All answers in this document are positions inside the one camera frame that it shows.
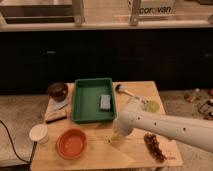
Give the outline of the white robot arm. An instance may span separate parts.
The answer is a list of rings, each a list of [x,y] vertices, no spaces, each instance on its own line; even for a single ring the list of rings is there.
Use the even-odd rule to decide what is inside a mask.
[[[114,120],[115,131],[128,136],[133,129],[146,130],[213,153],[213,122],[151,113],[130,99]]]

